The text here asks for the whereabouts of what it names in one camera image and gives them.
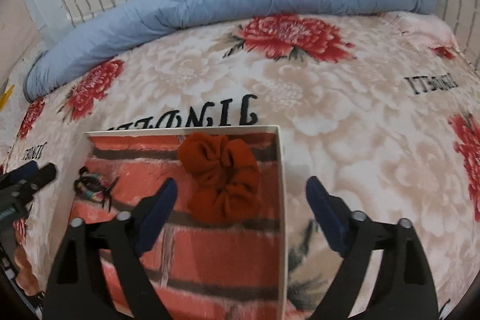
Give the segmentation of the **person hand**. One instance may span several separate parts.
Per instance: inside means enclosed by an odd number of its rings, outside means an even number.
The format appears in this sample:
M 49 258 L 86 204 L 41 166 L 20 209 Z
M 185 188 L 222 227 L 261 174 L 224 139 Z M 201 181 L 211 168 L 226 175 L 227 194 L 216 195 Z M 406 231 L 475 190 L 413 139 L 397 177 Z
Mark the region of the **person hand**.
M 32 273 L 32 265 L 28 261 L 24 244 L 26 241 L 26 224 L 23 218 L 13 222 L 16 248 L 14 251 L 14 262 L 18 267 L 16 282 L 27 296 L 35 296 L 40 292 L 39 282 Z

